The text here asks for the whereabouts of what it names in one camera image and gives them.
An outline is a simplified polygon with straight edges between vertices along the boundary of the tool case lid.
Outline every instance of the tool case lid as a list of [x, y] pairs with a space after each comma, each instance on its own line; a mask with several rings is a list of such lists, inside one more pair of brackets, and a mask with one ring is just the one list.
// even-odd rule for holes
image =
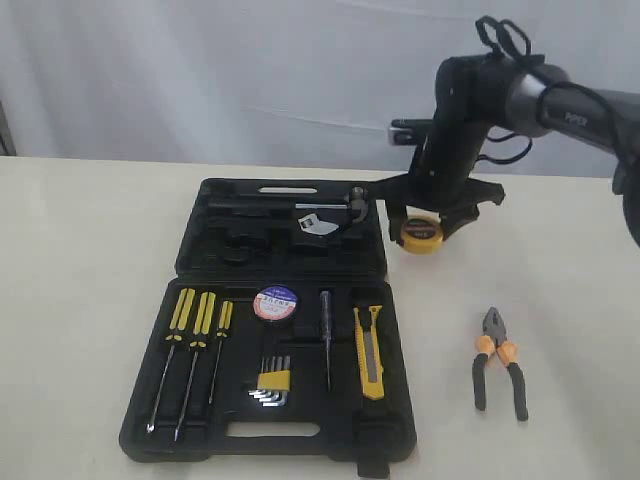
[[[347, 208], [353, 187], [329, 180], [204, 180], [175, 263], [179, 276], [288, 278], [376, 277], [386, 274], [375, 201], [360, 222]], [[337, 225], [327, 235], [303, 231], [315, 214]]]

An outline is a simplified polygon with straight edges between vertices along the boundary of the white table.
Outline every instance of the white table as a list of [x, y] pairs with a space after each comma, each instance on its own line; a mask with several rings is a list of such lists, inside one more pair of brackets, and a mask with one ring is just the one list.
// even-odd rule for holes
[[[203, 178], [388, 175], [0, 160], [0, 477], [354, 478], [353, 464], [315, 457], [137, 464], [117, 437]], [[619, 199], [608, 180], [486, 178], [504, 184], [504, 204], [481, 206], [436, 255], [386, 244], [418, 431], [392, 477], [637, 478], [640, 251]], [[473, 342], [491, 305], [520, 345], [524, 425], [498, 362], [487, 412], [473, 407]]]

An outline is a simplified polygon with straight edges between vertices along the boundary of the tape measure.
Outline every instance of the tape measure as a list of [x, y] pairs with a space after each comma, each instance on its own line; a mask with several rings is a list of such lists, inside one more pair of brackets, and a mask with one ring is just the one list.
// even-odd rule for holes
[[440, 223], [430, 217], [411, 217], [405, 220], [400, 231], [404, 248], [410, 253], [433, 253], [440, 248], [443, 240]]

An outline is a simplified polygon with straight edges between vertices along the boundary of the orange pliers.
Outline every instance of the orange pliers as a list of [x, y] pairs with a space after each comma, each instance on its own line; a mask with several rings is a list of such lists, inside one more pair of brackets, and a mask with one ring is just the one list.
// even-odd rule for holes
[[516, 417], [521, 422], [529, 419], [527, 400], [525, 397], [524, 375], [518, 365], [516, 354], [518, 346], [507, 340], [507, 329], [504, 326], [498, 309], [491, 307], [482, 321], [484, 335], [476, 339], [478, 355], [473, 361], [473, 393], [475, 395], [476, 408], [482, 412], [487, 408], [487, 397], [484, 386], [484, 367], [489, 357], [498, 353], [500, 361], [507, 368], [511, 383], [513, 384], [513, 403], [516, 409]]

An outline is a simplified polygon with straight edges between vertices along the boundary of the wall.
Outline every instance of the wall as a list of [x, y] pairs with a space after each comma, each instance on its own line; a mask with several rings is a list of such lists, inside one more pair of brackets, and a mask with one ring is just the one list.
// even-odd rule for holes
[[[575, 81], [640, 91], [634, 0], [0, 0], [0, 98], [23, 155], [400, 170], [388, 121], [430, 115], [485, 13]], [[500, 171], [614, 165], [552, 135]]]

